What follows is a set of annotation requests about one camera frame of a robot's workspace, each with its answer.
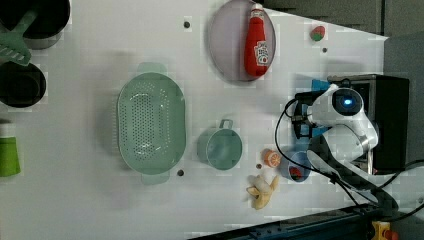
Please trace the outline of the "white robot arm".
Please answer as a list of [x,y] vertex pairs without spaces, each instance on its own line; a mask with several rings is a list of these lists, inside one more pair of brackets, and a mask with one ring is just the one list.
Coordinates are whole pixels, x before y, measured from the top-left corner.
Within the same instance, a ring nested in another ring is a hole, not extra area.
[[292,124],[297,137],[302,124],[326,129],[320,135],[308,136],[306,154],[311,165],[370,202],[396,210],[396,200],[353,165],[379,143],[362,96],[352,88],[332,84],[326,90],[298,93],[295,100]]

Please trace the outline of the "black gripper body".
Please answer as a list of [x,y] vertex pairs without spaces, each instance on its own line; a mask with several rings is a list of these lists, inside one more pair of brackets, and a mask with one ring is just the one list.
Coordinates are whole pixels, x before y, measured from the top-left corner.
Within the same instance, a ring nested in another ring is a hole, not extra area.
[[307,108],[312,106],[314,101],[324,93],[324,90],[302,92],[295,95],[297,101],[293,116],[291,117],[292,126],[297,139],[307,137],[311,138],[313,129],[317,127],[308,119]]

